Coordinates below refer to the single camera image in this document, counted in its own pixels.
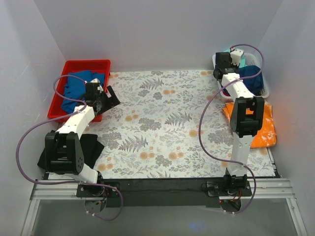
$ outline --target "table surface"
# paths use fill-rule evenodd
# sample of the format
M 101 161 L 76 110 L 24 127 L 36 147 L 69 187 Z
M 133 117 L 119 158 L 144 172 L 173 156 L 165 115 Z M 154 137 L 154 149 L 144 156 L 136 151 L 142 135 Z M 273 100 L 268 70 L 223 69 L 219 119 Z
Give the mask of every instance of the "table surface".
M 200 147 L 198 124 L 218 90 L 212 71 L 112 73 L 109 85 L 121 104 L 90 124 L 105 148 L 95 170 L 104 178 L 221 177 L 228 163 Z M 214 156 L 229 159 L 233 137 L 217 96 L 205 114 L 202 140 Z M 251 149 L 248 166 L 260 177 L 274 176 L 266 148 Z

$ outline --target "dark blue cloth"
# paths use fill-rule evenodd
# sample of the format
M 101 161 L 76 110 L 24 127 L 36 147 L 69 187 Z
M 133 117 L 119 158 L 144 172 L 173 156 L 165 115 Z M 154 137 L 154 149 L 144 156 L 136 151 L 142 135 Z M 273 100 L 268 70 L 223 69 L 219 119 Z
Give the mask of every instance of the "dark blue cloth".
M 258 73 L 259 70 L 260 68 L 255 65 L 248 65 L 238 69 L 240 78 L 255 75 Z M 264 88 L 264 81 L 262 79 L 261 73 L 254 78 L 243 80 L 243 83 L 245 84 L 247 89 L 254 95 L 260 95 L 260 91 Z
M 90 70 L 84 70 L 76 73 L 69 73 L 69 75 L 77 76 L 87 82 L 93 79 L 98 79 L 101 86 L 104 86 L 105 74 L 98 74 L 97 72 L 92 73 Z M 64 86 L 63 95 L 72 99 L 79 99 L 81 95 L 85 93 L 85 85 L 81 80 L 73 77 L 68 77 L 67 83 Z M 61 108 L 68 114 L 73 113 L 76 102 L 72 102 L 64 99 Z

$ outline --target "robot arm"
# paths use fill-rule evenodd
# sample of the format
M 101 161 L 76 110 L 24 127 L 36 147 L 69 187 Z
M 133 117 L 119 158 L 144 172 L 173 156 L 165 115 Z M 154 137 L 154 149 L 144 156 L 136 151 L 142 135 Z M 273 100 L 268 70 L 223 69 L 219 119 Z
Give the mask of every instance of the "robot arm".
M 120 104 L 111 86 L 107 87 L 110 97 L 100 86 L 99 80 L 86 83 L 84 94 L 86 108 L 71 116 L 56 132 L 50 132 L 45 137 L 46 169 L 57 174 L 66 174 L 78 181 L 97 183 L 100 173 L 84 164 L 84 156 L 80 138 L 85 128 L 95 116 Z M 82 109 L 77 105 L 74 111 Z
M 234 49 L 231 53 L 216 53 L 214 77 L 223 86 L 239 80 L 226 88 L 234 101 L 230 120 L 233 130 L 231 160 L 247 164 L 252 141 L 262 127 L 264 99 L 254 96 L 240 80 L 238 66 L 242 55 L 243 51 L 240 49 Z M 253 111 L 253 114 L 247 115 L 247 109 Z M 234 177 L 233 181 L 239 178 L 240 185 L 243 185 L 244 179 L 247 179 L 247 170 L 239 164 L 230 163 L 226 173 Z

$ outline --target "orange cloth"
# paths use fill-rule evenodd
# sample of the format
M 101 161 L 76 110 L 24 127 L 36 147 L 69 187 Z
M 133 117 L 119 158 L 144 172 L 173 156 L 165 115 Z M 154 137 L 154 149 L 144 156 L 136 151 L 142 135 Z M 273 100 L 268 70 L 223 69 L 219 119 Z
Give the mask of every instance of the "orange cloth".
M 233 102 L 225 104 L 223 107 L 223 112 L 230 122 L 231 114 L 233 111 Z M 249 109 L 246 110 L 246 114 L 252 114 L 253 112 Z M 272 119 L 272 106 L 271 104 L 265 102 L 264 117 L 262 122 L 262 128 L 257 132 L 254 137 L 251 148 L 266 148 L 274 146 L 277 142 L 276 132 L 274 127 L 274 121 Z

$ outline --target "white wall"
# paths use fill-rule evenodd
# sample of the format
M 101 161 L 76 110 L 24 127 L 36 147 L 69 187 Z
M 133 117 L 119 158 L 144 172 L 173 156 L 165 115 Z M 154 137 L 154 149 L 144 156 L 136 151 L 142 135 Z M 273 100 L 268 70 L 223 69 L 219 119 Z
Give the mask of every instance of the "white wall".
M 0 31 L 0 235 L 17 236 L 33 184 L 19 173 L 15 148 L 27 129 L 47 119 L 52 82 L 65 60 L 33 0 L 0 1 Z M 22 145 L 22 165 L 32 178 L 41 177 L 36 164 L 51 128 L 38 128 Z
M 278 143 L 272 153 L 288 177 L 310 236 L 315 235 L 315 2 L 284 0 L 259 47 L 266 58 Z
M 258 46 L 283 0 L 34 0 L 66 60 L 112 71 L 199 69 L 235 43 Z

